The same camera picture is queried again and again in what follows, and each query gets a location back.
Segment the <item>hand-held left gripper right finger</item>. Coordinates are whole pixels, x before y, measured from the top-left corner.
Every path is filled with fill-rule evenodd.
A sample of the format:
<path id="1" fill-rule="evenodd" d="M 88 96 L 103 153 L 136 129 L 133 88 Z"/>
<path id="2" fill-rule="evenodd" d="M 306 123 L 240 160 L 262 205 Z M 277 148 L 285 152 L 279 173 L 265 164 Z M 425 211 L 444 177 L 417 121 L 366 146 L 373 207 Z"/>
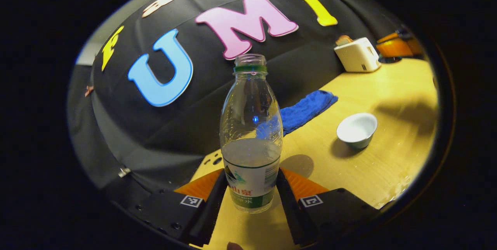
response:
<path id="1" fill-rule="evenodd" d="M 330 190 L 289 169 L 279 169 L 276 186 L 293 242 L 302 248 L 342 240 L 379 215 L 345 188 Z"/>

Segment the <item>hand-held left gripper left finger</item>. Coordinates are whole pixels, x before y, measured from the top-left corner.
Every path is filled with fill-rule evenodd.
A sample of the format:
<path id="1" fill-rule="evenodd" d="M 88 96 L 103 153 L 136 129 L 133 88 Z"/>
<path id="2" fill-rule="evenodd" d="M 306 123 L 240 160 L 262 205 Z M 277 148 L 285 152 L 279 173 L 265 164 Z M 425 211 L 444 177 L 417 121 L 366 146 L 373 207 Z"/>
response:
<path id="1" fill-rule="evenodd" d="M 224 169 L 217 169 L 149 195 L 136 205 L 136 217 L 171 239 L 202 247 L 210 243 L 227 186 Z"/>

